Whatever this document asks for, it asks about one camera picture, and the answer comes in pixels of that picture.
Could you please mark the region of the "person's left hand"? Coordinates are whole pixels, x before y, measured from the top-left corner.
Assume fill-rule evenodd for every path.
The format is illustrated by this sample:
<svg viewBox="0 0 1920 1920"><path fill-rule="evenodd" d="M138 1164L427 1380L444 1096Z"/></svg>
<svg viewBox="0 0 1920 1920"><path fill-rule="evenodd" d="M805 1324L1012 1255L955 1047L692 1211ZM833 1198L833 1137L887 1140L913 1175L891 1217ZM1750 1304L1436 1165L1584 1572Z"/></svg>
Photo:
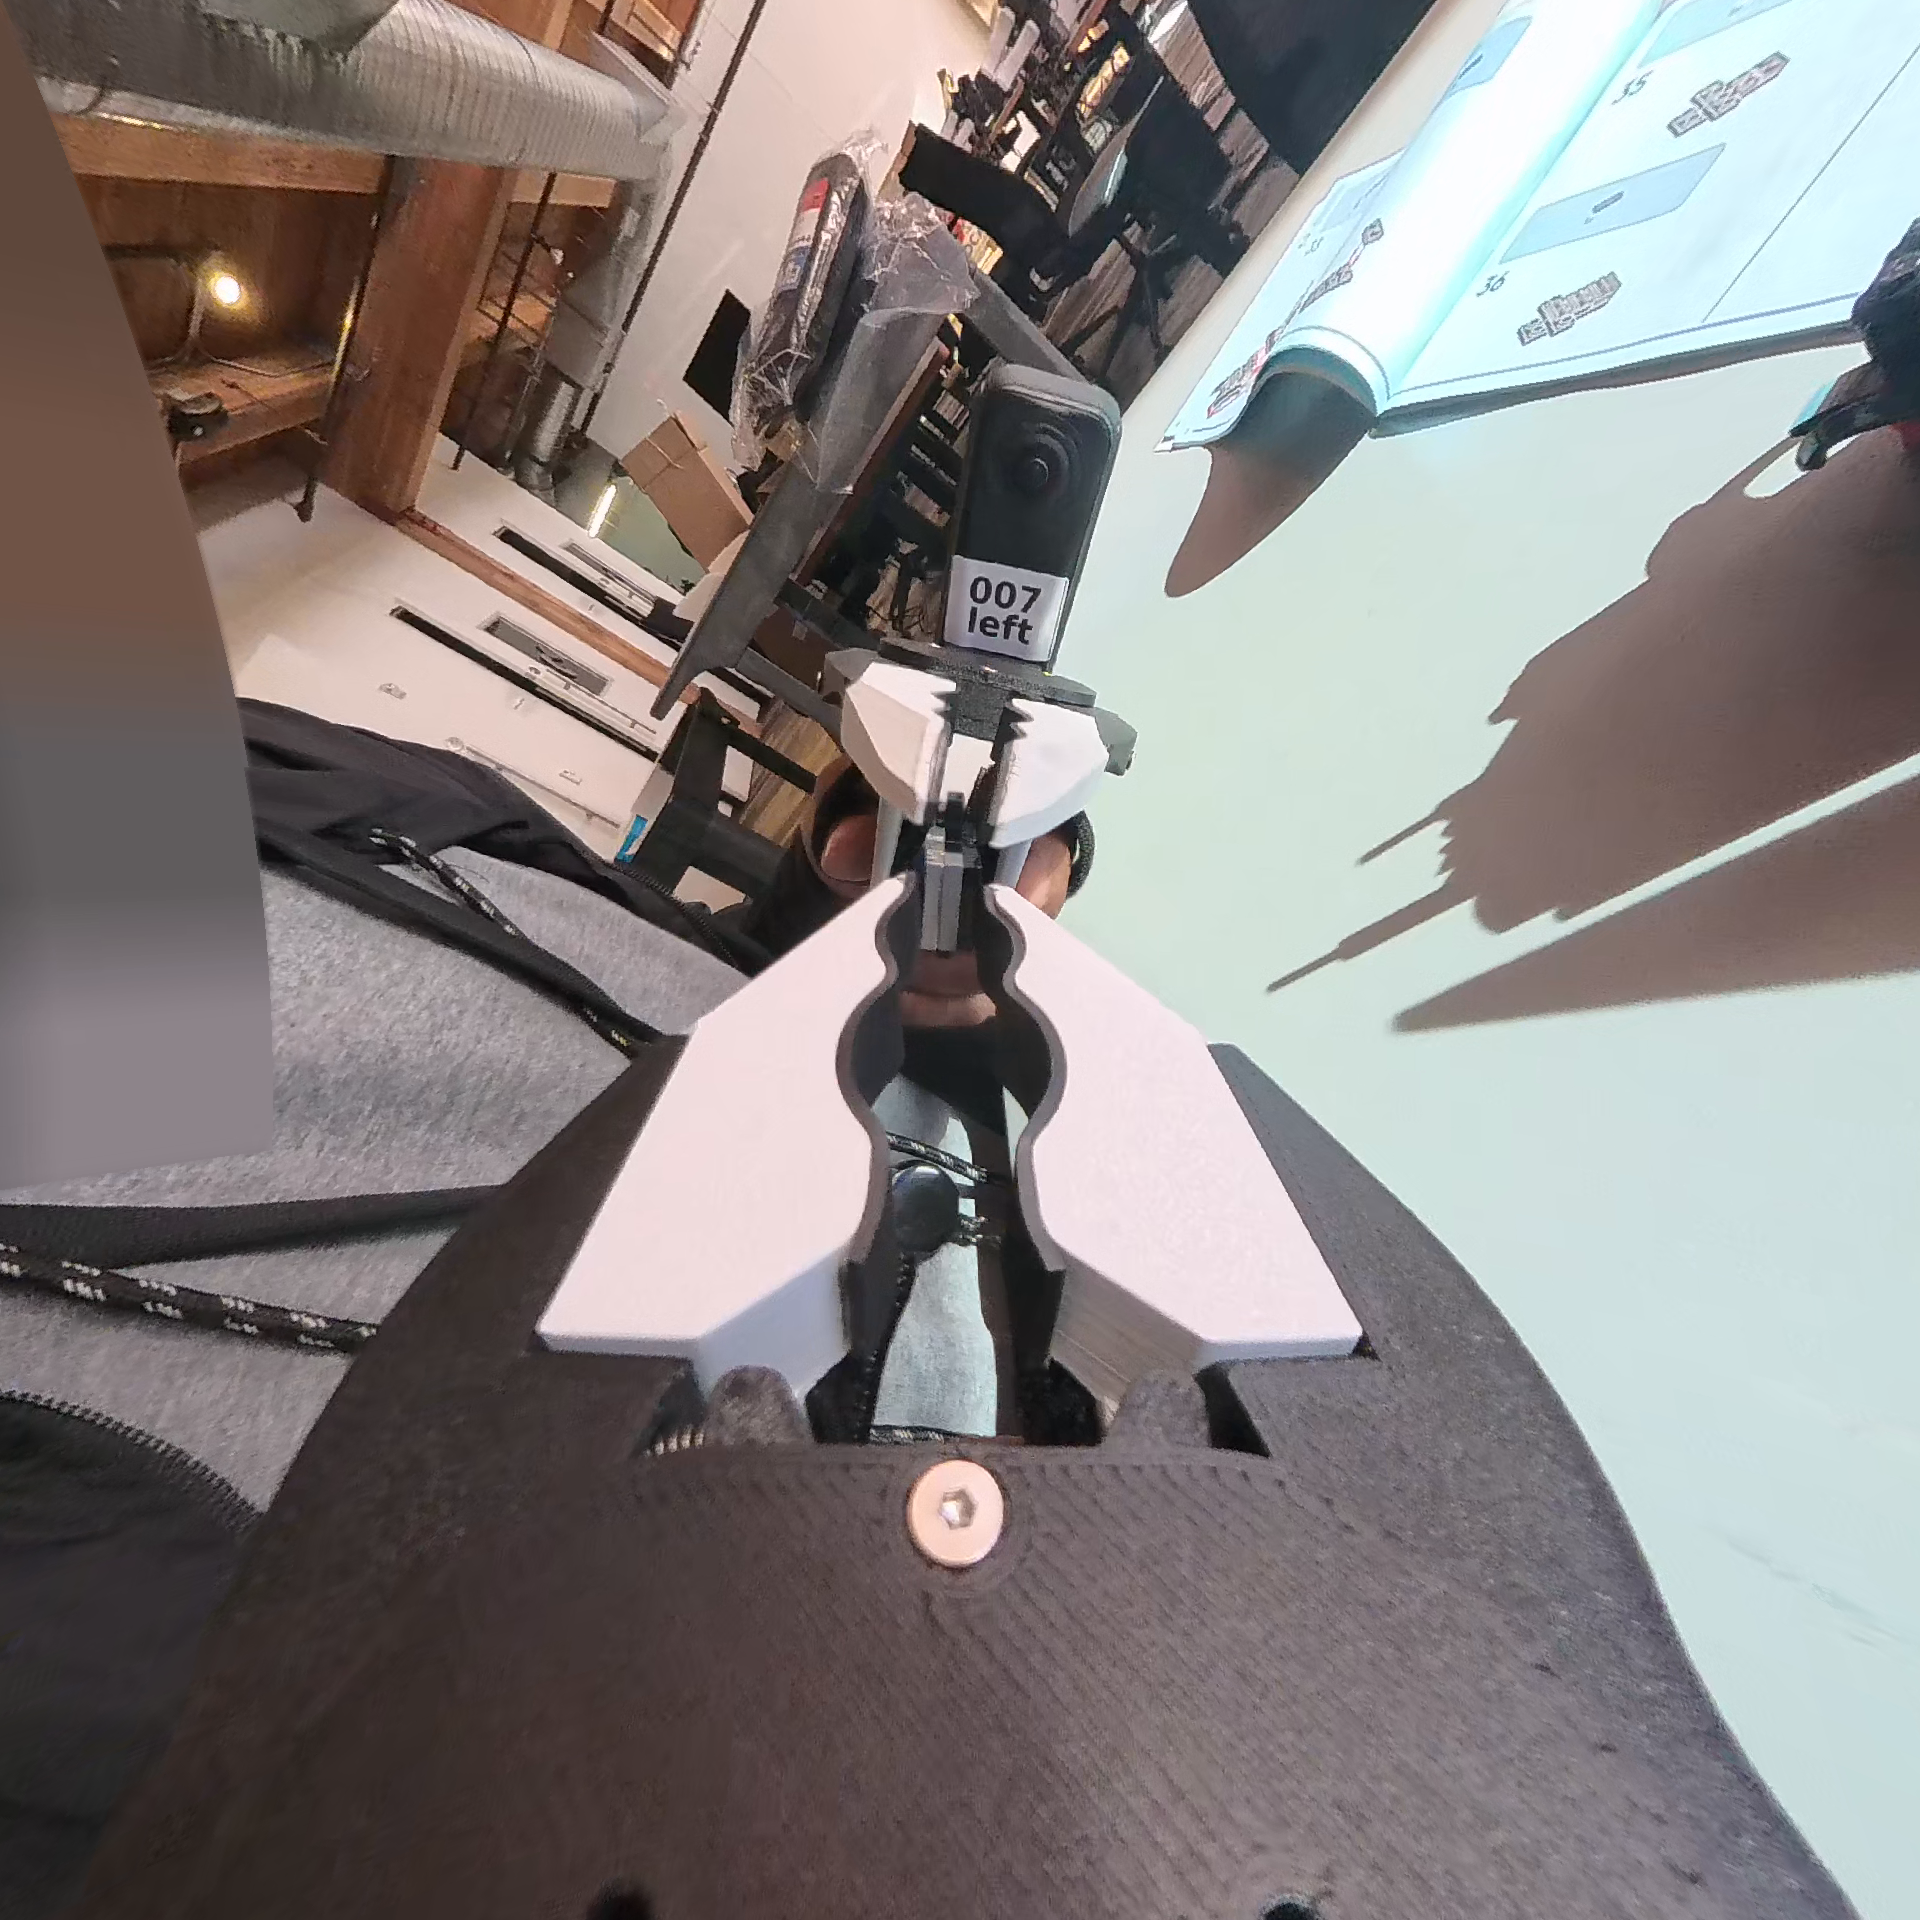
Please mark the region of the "person's left hand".
<svg viewBox="0 0 1920 1920"><path fill-rule="evenodd" d="M853 758L835 756L789 849L797 856L790 913L801 938L869 892L878 810L878 796ZM902 976L898 1004L902 1025L920 1032L972 1032L997 1018L978 958L965 949L920 949Z"/></svg>

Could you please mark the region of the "cardboard box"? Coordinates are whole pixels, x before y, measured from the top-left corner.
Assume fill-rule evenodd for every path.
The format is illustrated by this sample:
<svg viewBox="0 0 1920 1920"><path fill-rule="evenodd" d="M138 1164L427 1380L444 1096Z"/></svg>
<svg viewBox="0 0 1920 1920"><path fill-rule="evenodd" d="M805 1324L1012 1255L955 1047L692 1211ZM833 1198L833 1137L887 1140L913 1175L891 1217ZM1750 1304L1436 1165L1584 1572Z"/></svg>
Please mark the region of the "cardboard box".
<svg viewBox="0 0 1920 1920"><path fill-rule="evenodd" d="M702 568L717 563L755 523L739 479L684 413L667 413L621 454L621 467Z"/></svg>

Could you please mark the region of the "grey table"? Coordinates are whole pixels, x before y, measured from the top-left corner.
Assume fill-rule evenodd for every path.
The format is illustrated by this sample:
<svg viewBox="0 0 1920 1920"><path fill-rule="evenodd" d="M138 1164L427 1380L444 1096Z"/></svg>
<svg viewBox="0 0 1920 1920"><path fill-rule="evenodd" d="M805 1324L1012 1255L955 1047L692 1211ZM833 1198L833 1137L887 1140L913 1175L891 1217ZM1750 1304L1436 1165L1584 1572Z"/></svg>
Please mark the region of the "grey table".
<svg viewBox="0 0 1920 1920"><path fill-rule="evenodd" d="M1114 396L1083 378L997 282L971 268L968 290L972 299L961 320L972 326L1000 361L1065 384L1073 396L1092 400L1101 413L1120 411ZM891 444L909 394L945 326L943 312L867 299L829 361L814 425L860 459ZM779 612L783 590L853 505L853 492L820 479L820 462L819 452L807 452L780 471L736 557L696 616L692 634L650 707L655 718L664 718L699 680L739 671L779 704L830 736L839 734L839 707L829 704L814 684L757 652L757 634L762 622Z"/></svg>

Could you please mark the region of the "black jacket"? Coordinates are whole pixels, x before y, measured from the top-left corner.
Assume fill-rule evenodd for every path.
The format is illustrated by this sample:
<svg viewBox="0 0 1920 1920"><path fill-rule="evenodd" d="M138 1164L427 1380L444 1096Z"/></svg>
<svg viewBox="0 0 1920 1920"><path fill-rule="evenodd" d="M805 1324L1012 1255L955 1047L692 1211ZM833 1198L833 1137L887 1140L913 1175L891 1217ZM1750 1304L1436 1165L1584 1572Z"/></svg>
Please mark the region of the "black jacket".
<svg viewBox="0 0 1920 1920"><path fill-rule="evenodd" d="M772 963L759 941L708 908L680 901L589 849L494 767L292 705L238 697L236 709L262 845L278 832L371 860L401 842L432 856L476 852L579 885L739 971Z"/></svg>

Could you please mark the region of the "light blue instruction booklet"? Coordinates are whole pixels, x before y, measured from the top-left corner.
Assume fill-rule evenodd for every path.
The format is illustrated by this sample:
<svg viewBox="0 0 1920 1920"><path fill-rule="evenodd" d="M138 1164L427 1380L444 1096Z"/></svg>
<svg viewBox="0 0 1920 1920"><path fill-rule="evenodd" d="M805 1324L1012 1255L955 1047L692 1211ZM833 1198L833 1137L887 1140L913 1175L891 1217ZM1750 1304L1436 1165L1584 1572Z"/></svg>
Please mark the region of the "light blue instruction booklet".
<svg viewBox="0 0 1920 1920"><path fill-rule="evenodd" d="M1507 3L1164 427L1304 378L1402 434L1833 345L1917 209L1914 2Z"/></svg>

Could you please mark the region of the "black zippered bag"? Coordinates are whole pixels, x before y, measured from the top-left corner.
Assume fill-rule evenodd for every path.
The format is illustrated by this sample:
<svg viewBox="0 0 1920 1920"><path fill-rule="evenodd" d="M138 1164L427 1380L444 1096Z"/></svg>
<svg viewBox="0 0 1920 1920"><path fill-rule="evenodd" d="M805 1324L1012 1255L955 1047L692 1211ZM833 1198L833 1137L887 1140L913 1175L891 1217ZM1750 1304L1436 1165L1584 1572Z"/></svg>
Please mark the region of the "black zippered bag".
<svg viewBox="0 0 1920 1920"><path fill-rule="evenodd" d="M181 1717L260 1510L191 1452L3 1397L3 1913L64 1916Z"/></svg>

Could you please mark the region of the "metal ventilation duct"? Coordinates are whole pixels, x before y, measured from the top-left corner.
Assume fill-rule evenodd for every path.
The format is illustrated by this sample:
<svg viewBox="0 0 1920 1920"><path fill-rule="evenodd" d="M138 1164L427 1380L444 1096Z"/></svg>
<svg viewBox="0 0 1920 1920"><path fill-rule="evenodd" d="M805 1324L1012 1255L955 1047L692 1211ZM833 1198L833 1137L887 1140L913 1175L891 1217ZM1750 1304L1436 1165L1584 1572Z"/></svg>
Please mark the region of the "metal ventilation duct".
<svg viewBox="0 0 1920 1920"><path fill-rule="evenodd" d="M53 114L491 169L644 179L683 107L444 2L11 2Z"/></svg>

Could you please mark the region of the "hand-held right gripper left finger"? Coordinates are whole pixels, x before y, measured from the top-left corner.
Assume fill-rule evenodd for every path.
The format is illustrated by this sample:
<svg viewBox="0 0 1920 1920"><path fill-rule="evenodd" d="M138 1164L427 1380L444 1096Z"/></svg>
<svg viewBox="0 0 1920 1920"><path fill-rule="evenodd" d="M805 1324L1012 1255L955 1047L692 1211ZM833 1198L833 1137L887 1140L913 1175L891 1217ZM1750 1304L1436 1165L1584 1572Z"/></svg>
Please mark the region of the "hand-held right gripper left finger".
<svg viewBox="0 0 1920 1920"><path fill-rule="evenodd" d="M554 1353L779 1373L833 1442L872 1436L900 1311L892 1147L920 882L843 908L686 1033L537 1324Z"/></svg>

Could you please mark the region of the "toy brick truck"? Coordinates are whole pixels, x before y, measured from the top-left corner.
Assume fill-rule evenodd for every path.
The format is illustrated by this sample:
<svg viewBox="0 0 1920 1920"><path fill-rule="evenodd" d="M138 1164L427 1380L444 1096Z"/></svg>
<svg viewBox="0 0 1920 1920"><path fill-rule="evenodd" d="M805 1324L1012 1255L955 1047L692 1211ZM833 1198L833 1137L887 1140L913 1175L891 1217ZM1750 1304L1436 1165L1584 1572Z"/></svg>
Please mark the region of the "toy brick truck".
<svg viewBox="0 0 1920 1920"><path fill-rule="evenodd" d="M1850 321L1867 357L1793 424L1799 471L1824 467L1837 448L1880 430L1919 455L1919 219L1884 256Z"/></svg>

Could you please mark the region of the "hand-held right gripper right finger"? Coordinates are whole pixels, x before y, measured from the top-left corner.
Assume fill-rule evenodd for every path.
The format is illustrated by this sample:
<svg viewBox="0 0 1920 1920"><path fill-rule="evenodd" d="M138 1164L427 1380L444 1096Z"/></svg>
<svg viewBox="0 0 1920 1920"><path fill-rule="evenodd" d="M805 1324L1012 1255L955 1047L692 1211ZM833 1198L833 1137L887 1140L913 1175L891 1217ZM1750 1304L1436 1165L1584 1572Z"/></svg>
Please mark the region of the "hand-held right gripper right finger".
<svg viewBox="0 0 1920 1920"><path fill-rule="evenodd" d="M1367 1330L1203 1032L1014 885L981 899L981 982L1016 1215L1004 1271L1033 1440L1238 1364L1348 1361Z"/></svg>

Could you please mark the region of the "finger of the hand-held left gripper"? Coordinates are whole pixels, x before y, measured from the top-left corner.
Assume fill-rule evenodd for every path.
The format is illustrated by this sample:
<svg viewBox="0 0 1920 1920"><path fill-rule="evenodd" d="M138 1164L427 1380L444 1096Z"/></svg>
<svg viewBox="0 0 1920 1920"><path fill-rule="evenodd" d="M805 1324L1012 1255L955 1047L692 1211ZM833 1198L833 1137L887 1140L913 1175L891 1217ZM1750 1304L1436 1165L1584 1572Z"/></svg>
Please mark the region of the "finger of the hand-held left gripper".
<svg viewBox="0 0 1920 1920"><path fill-rule="evenodd" d="M994 754L991 845L1034 842L1081 813L1109 774L1110 745L1092 707L1008 707Z"/></svg>
<svg viewBox="0 0 1920 1920"><path fill-rule="evenodd" d="M876 793L872 878L897 872L906 825L931 825L946 796L959 680L917 666L862 666L840 700L839 740Z"/></svg>

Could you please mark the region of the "black bag in plastic wrap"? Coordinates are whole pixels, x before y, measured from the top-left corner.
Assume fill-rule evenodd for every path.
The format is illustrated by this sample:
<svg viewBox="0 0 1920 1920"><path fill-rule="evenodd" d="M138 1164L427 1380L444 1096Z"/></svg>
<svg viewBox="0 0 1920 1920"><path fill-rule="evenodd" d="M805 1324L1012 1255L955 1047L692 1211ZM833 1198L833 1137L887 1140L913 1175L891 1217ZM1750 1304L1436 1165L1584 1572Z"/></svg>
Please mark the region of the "black bag in plastic wrap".
<svg viewBox="0 0 1920 1920"><path fill-rule="evenodd" d="M884 186L891 159L872 129L817 156L734 365L739 458L775 455L830 494L853 489L934 337L978 297L945 216Z"/></svg>

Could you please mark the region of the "black office chair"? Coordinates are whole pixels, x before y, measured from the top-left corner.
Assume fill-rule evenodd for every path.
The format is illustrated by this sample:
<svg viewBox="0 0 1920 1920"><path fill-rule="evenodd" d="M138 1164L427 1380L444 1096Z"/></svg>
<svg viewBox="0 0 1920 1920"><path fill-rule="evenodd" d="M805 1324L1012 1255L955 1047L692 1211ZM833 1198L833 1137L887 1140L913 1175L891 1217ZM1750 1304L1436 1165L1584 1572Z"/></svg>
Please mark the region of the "black office chair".
<svg viewBox="0 0 1920 1920"><path fill-rule="evenodd" d="M1084 277L1076 240L1034 186L923 121L909 127L897 178L906 194L992 241L998 261L991 276L1033 321L1044 324L1062 287Z"/></svg>

